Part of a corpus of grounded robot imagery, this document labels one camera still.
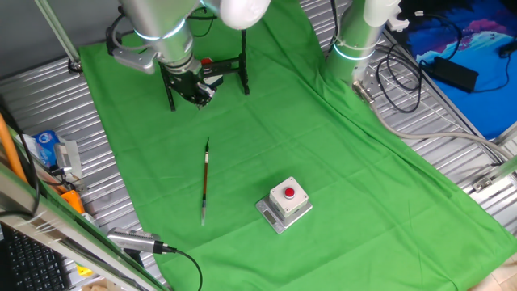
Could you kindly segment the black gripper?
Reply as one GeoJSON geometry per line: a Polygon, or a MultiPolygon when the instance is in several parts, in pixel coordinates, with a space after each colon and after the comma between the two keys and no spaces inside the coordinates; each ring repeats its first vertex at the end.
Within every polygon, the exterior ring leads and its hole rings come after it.
{"type": "Polygon", "coordinates": [[[216,93],[209,85],[202,83],[200,73],[195,74],[187,70],[176,74],[166,65],[161,65],[161,72],[166,86],[177,91],[183,99],[198,108],[201,108],[202,100],[210,101],[216,93]]]}

